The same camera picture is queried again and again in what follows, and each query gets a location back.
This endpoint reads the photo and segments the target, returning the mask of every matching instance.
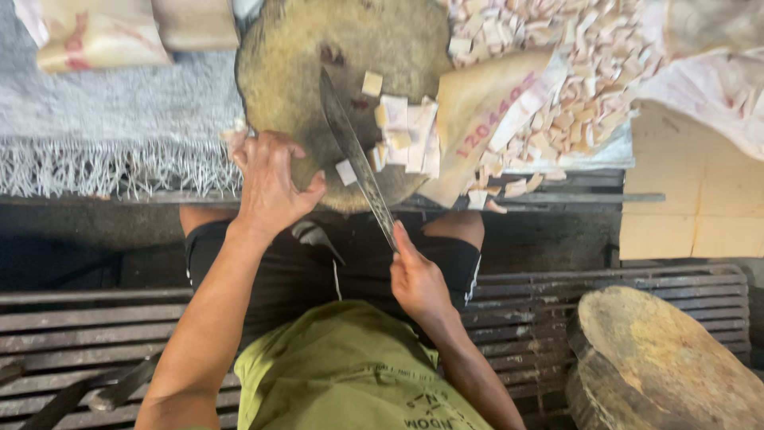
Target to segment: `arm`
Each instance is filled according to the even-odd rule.
[[[239,214],[162,353],[138,413],[137,430],[220,428],[215,402],[241,339],[263,253],[325,193],[323,171],[305,192],[295,188],[291,156],[301,158],[305,152],[285,135],[272,132],[248,139],[244,150],[234,153],[244,173]]]
[[[507,389],[467,336],[438,266],[416,250],[400,221],[393,234],[400,250],[390,267],[393,294],[435,343],[446,379],[496,430],[525,430]]]

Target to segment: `round chopping board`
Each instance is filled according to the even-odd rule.
[[[319,99],[325,66],[364,150],[382,140],[374,120],[379,100],[361,94],[367,70],[384,77],[382,93],[420,104],[435,98],[439,77],[452,69],[446,10],[433,0],[267,0],[241,43],[236,82],[247,121],[257,130],[286,132],[307,157],[292,161],[303,189],[326,171],[322,203],[344,212],[368,210],[358,184],[344,186],[335,165],[345,157],[326,124]],[[388,205],[426,179],[387,166],[375,174]]]
[[[655,428],[764,428],[764,383],[695,319],[634,288],[581,298],[570,344]]]

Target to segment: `cleaver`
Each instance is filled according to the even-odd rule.
[[[380,224],[382,233],[387,238],[390,248],[397,252],[398,247],[393,238],[393,216],[390,215],[390,210],[387,209],[387,205],[382,199],[382,193],[379,186],[377,186],[377,181],[374,179],[374,171],[371,170],[366,154],[363,148],[361,148],[361,143],[358,141],[353,127],[350,125],[348,116],[342,108],[342,104],[337,97],[337,91],[334,85],[332,85],[332,80],[329,78],[329,74],[326,73],[325,67],[321,67],[319,92],[321,94],[321,110],[324,112],[324,117],[326,117],[326,122],[332,130],[335,141],[337,141],[337,146],[339,146],[342,154],[350,162],[350,166],[358,178],[358,186],[361,187],[361,192],[366,197],[366,201],[369,202],[371,212],[377,218],[377,222]]]

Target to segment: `hand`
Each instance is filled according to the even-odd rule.
[[[393,255],[390,278],[400,307],[427,333],[458,318],[440,268],[416,250],[400,221],[393,235],[400,253]]]
[[[325,172],[317,171],[307,189],[300,192],[292,182],[292,157],[303,158],[305,151],[279,132],[248,138],[244,147],[234,152],[234,162],[244,174],[244,187],[232,225],[244,233],[265,235],[270,242],[313,210],[326,193]]]

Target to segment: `gray fringed cloth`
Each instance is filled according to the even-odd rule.
[[[235,52],[175,54],[165,67],[47,75],[0,1],[0,194],[234,191],[219,133],[244,115]]]

